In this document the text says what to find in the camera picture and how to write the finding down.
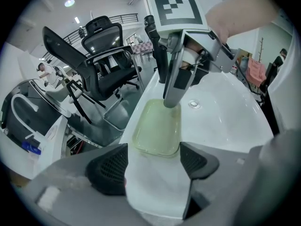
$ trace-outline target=white basin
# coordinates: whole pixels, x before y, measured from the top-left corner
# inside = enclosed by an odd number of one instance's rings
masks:
[[[130,205],[152,215],[182,218],[190,179],[180,155],[166,159],[133,147],[132,135],[148,100],[162,99],[164,84],[156,72],[137,104],[120,143],[128,143],[126,192]],[[189,106],[198,103],[198,109]],[[181,102],[181,141],[248,153],[273,137],[252,94],[231,73],[209,73],[191,87]]]

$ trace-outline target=cable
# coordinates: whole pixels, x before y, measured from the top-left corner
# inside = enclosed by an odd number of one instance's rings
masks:
[[[83,144],[84,144],[84,141],[81,141],[81,144],[79,145],[79,149],[77,150],[76,154],[79,153],[79,151],[81,150],[81,147],[83,146]]]
[[[38,100],[43,100],[42,98],[35,98],[35,97],[27,97],[27,98],[30,98],[30,99],[38,99]]]

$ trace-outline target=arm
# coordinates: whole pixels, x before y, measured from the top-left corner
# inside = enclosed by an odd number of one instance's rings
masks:
[[[42,78],[46,77],[46,76],[49,75],[49,74],[50,74],[50,73],[45,72],[45,73],[43,73],[42,75],[40,75],[39,77],[40,77],[40,79],[42,79]]]
[[[208,11],[206,20],[225,44],[233,35],[267,25],[278,11],[273,0],[225,0]]]
[[[71,78],[69,78],[69,76],[66,74],[65,70],[61,67],[58,67],[58,69],[62,72],[63,76],[69,80],[71,80]]]

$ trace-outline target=robotic arm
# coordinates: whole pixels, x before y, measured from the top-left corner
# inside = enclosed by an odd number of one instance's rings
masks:
[[[159,44],[172,54],[164,89],[164,105],[175,107],[191,85],[209,72],[228,73],[239,50],[225,47],[207,25],[197,0],[150,0]],[[186,48],[193,40],[203,49],[200,54]]]

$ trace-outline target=ceiling light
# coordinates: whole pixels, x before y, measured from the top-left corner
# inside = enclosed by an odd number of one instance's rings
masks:
[[[65,7],[71,7],[75,3],[74,0],[68,0],[65,2]]]

